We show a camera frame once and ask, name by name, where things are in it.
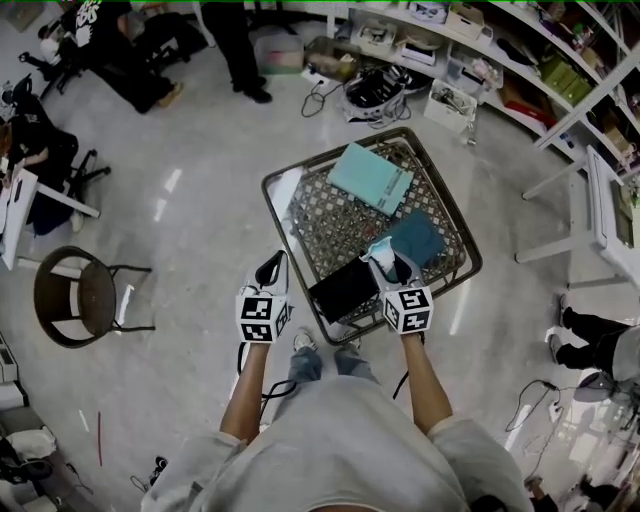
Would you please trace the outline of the black office chair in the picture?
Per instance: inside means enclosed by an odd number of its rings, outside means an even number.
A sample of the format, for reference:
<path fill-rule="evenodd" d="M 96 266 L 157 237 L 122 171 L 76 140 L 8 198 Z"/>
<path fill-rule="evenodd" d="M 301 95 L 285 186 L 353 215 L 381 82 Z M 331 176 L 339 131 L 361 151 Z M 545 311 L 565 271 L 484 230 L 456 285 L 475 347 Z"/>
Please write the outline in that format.
<path fill-rule="evenodd" d="M 110 166 L 97 168 L 98 152 L 89 150 L 78 166 L 71 166 L 65 180 L 66 195 L 78 201 L 84 200 L 85 189 L 92 180 L 108 176 L 112 169 Z"/>

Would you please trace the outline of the light teal cloth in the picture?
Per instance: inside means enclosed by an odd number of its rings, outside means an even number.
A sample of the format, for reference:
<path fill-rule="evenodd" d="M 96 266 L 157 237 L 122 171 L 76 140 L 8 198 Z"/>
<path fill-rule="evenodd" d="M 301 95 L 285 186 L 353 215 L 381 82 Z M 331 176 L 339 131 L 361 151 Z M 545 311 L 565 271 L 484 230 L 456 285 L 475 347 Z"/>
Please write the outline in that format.
<path fill-rule="evenodd" d="M 391 217 L 409 190 L 414 174 L 351 143 L 328 174 L 332 186 Z"/>

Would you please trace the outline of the dark wicker round chair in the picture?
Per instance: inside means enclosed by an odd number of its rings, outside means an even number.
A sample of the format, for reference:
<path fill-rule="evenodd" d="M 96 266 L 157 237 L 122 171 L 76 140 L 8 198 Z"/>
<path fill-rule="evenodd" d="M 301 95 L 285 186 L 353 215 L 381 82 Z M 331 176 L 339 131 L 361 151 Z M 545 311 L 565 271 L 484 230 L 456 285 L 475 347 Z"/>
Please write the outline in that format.
<path fill-rule="evenodd" d="M 68 259 L 85 263 L 77 277 L 58 269 Z M 75 246 L 63 246 L 50 253 L 40 263 L 34 280 L 34 309 L 40 327 L 57 345 L 79 349 L 112 332 L 153 332 L 156 327 L 124 327 L 116 319 L 117 293 L 115 276 L 120 271 L 150 274 L 149 267 L 125 264 L 107 265 L 94 255 Z M 61 322 L 78 321 L 88 332 L 84 339 L 64 334 L 57 326 Z"/>

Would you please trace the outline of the person's grey sweatshirt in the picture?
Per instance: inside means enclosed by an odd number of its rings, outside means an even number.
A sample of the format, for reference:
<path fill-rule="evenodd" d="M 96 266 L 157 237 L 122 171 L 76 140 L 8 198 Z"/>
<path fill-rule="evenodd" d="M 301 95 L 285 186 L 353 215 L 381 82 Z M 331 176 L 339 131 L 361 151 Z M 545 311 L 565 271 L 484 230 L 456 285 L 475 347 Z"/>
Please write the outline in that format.
<path fill-rule="evenodd" d="M 475 421 L 422 432 L 379 385 L 338 376 L 302 386 L 252 441 L 187 440 L 141 512 L 468 512 L 485 496 L 533 512 L 514 459 Z"/>

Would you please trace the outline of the dark teal cloth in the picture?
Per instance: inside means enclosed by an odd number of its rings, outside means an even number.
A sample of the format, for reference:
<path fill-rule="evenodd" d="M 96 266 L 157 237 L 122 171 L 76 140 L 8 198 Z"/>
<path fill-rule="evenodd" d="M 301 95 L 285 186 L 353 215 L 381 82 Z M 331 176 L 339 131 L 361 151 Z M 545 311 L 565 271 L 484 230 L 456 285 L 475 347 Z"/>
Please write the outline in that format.
<path fill-rule="evenodd" d="M 404 254 L 423 269 L 433 264 L 445 249 L 443 236 L 421 210 L 413 211 L 385 235 L 391 237 L 394 251 Z"/>

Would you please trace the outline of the person's blue jeans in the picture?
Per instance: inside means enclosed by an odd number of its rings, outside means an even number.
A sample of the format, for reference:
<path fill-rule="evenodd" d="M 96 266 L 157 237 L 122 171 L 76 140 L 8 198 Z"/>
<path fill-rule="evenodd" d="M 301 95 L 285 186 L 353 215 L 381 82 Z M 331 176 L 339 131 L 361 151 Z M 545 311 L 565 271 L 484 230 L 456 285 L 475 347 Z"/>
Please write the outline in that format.
<path fill-rule="evenodd" d="M 378 384 L 370 364 L 361 357 L 359 346 L 348 343 L 334 351 L 334 362 L 339 376 L 356 377 Z M 302 384 L 319 381 L 322 376 L 323 362 L 317 352 L 310 347 L 296 350 L 290 358 L 288 379 Z"/>

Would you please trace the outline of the white side table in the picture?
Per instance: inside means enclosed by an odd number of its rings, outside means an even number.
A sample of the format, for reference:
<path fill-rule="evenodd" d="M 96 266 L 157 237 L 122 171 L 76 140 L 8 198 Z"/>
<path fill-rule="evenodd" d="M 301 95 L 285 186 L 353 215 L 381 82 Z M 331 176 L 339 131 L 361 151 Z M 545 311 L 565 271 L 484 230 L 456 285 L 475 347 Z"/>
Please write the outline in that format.
<path fill-rule="evenodd" d="M 522 198 L 530 200 L 565 177 L 569 179 L 570 185 L 584 195 L 586 222 L 572 226 L 570 235 L 563 239 L 516 252 L 515 261 L 523 264 L 588 248 L 609 265 L 613 275 L 569 282 L 568 289 L 628 283 L 640 292 L 640 248 L 625 245 L 617 234 L 613 186 L 623 186 L 624 182 L 592 147 L 586 149 L 586 155 L 582 159 L 526 190 Z"/>

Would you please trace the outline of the white office desk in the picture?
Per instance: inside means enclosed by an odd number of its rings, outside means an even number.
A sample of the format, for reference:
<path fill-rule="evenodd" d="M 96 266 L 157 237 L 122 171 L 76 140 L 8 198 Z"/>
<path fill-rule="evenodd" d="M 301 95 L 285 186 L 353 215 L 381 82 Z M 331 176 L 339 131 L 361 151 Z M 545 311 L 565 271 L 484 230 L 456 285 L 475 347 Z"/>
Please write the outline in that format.
<path fill-rule="evenodd" d="M 21 169 L 12 182 L 4 230 L 0 238 L 0 258 L 9 271 L 16 266 L 37 268 L 39 265 L 38 261 L 31 261 L 17 255 L 21 233 L 27 225 L 27 217 L 37 194 L 44 195 L 86 216 L 99 218 L 101 215 L 99 210 L 41 184 L 35 174 L 27 169 Z"/>

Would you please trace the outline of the black cloth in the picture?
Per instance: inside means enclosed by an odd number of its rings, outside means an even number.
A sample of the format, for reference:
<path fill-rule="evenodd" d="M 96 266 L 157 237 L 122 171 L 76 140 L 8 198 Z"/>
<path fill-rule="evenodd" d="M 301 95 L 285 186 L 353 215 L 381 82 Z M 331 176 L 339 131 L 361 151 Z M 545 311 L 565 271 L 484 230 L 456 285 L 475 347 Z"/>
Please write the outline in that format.
<path fill-rule="evenodd" d="M 309 292 L 322 316 L 334 323 L 374 297 L 379 288 L 369 265 L 356 257 L 313 285 Z"/>

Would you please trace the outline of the white open crate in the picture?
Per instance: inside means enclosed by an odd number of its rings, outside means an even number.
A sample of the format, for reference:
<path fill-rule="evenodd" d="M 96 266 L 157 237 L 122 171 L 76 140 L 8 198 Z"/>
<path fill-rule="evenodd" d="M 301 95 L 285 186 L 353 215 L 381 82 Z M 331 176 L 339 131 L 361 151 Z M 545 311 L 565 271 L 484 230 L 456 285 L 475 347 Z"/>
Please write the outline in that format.
<path fill-rule="evenodd" d="M 434 79 L 427 97 L 424 117 L 461 135 L 475 121 L 477 100 L 465 92 Z"/>

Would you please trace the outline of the person's right forearm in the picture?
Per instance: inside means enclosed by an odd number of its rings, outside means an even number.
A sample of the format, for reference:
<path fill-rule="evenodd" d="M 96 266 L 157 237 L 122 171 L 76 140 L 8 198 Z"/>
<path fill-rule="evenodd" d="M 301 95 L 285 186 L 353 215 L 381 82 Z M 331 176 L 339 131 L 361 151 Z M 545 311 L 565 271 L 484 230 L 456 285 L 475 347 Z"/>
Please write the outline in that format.
<path fill-rule="evenodd" d="M 414 424 L 424 434 L 453 415 L 453 409 L 418 334 L 401 336 Z"/>

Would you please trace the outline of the flat red box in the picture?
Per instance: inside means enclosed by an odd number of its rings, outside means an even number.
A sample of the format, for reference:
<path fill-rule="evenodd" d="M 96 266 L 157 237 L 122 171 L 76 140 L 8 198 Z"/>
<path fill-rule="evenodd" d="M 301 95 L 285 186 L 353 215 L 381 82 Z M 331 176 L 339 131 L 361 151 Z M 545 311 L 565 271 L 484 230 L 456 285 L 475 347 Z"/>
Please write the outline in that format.
<path fill-rule="evenodd" d="M 557 117 L 548 97 L 521 77 L 505 74 L 499 95 L 506 108 L 536 119 L 547 129 L 557 123 Z"/>

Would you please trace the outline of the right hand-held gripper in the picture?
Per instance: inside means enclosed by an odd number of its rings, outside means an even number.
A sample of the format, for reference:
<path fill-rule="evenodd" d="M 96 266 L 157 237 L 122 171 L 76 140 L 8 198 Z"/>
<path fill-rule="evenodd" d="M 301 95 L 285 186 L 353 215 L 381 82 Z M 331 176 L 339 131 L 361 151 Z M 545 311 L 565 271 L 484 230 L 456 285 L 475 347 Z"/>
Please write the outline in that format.
<path fill-rule="evenodd" d="M 411 258 L 397 251 L 394 256 L 399 282 L 390 281 L 375 258 L 368 261 L 380 291 L 383 317 L 400 335 L 424 332 L 430 328 L 433 316 L 431 290 L 424 284 L 421 268 Z"/>

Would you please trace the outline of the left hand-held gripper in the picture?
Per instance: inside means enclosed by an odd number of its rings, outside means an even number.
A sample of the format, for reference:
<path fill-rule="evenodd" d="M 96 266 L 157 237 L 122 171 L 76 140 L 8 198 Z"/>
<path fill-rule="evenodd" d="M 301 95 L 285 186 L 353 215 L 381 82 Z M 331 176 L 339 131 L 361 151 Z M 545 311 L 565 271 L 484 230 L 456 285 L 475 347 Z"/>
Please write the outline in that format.
<path fill-rule="evenodd" d="M 289 258 L 275 251 L 248 273 L 235 299 L 235 322 L 240 340 L 250 344 L 273 344 L 291 320 Z"/>

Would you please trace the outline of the clear plastic bin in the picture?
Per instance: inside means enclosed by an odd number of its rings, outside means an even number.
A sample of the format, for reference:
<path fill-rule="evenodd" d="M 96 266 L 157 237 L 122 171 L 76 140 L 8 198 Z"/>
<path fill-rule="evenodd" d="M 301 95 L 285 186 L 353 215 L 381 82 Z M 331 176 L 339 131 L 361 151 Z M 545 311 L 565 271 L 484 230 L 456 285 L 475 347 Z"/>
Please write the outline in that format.
<path fill-rule="evenodd" d="M 249 37 L 261 75 L 300 74 L 303 71 L 305 47 L 299 35 L 265 26 L 251 31 Z"/>
<path fill-rule="evenodd" d="M 306 47 L 304 59 L 312 75 L 346 83 L 360 68 L 361 48 L 351 43 L 318 36 Z"/>

